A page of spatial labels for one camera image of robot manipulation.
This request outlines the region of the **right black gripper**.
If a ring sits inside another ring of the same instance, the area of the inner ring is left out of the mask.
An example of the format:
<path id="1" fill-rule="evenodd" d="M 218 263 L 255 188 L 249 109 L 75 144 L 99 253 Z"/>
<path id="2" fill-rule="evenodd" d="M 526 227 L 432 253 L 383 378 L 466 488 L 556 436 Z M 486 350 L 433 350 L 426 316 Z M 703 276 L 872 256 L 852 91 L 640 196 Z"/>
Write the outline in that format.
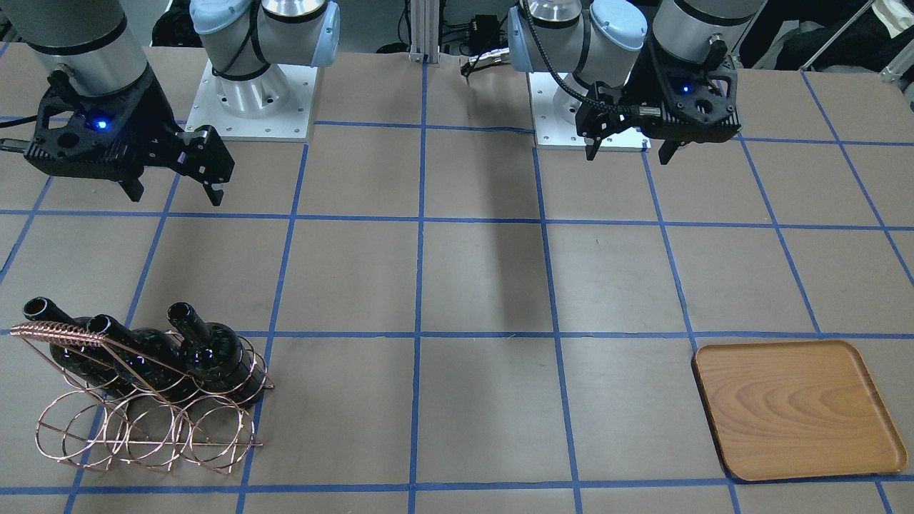
<path id="1" fill-rule="evenodd" d="M 187 144 L 169 101 L 146 68 L 120 91 L 102 96 L 78 94 L 61 69 L 48 77 L 25 159 L 39 171 L 62 178 L 119 182 L 134 203 L 143 198 L 140 176 L 147 166 L 174 168 Z M 213 207 L 224 198 L 221 183 L 204 183 Z"/>

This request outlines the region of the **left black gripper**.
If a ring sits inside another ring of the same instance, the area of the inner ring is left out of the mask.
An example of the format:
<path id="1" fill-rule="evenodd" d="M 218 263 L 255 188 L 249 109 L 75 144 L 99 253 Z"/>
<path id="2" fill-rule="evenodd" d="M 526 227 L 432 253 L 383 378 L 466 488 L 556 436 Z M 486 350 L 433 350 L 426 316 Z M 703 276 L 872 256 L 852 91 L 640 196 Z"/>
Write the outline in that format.
<path id="1" fill-rule="evenodd" d="M 661 110 L 642 124 L 646 136 L 665 140 L 658 149 L 668 165 L 680 142 L 725 142 L 741 128 L 735 106 L 737 72 L 722 39 L 709 39 L 698 63 L 684 61 L 647 40 L 628 81 L 628 101 Z M 594 161 L 601 138 L 586 138 L 586 160 Z"/>

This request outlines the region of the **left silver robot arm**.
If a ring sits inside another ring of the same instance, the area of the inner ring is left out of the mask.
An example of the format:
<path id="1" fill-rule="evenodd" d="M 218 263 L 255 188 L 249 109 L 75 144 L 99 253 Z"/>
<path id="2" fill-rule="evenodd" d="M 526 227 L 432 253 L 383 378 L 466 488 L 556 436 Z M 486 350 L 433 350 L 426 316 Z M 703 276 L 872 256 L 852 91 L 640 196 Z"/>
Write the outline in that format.
<path id="1" fill-rule="evenodd" d="M 733 55 L 761 1 L 520 1 L 507 14 L 511 65 L 528 75 L 536 144 L 646 151 L 665 165 L 690 143 L 741 130 Z"/>

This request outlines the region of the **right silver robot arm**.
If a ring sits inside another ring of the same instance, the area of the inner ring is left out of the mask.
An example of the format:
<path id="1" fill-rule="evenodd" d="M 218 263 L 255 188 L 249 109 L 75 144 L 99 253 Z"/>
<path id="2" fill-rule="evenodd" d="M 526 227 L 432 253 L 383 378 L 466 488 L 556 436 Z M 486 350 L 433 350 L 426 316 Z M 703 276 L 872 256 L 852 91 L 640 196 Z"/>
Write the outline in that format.
<path id="1" fill-rule="evenodd" d="M 235 166 L 222 130 L 181 128 L 156 72 L 118 1 L 4 1 L 23 42 L 48 71 L 31 139 L 2 150 L 56 178 L 117 183 L 144 194 L 148 166 L 202 185 L 218 207 Z M 283 66 L 326 68 L 339 42 L 333 1 L 193 1 L 193 29 L 208 53 L 216 100 L 226 114 L 258 119 L 291 103 Z"/>

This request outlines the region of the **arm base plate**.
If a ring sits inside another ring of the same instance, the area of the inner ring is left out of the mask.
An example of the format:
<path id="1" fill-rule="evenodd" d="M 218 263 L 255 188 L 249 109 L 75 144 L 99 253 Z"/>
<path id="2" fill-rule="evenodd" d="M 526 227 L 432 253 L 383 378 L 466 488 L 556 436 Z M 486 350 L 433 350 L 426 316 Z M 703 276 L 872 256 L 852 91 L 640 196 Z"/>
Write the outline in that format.
<path id="1" fill-rule="evenodd" d="M 321 69 L 274 64 L 260 77 L 229 81 L 206 63 L 186 130 L 212 126 L 226 142 L 306 143 Z"/>
<path id="2" fill-rule="evenodd" d="M 536 148 L 543 151 L 583 151 L 585 138 L 578 136 L 575 115 L 580 101 L 559 88 L 546 72 L 528 73 L 530 107 Z M 601 152 L 643 152 L 652 147 L 638 128 L 629 128 L 603 139 Z"/>

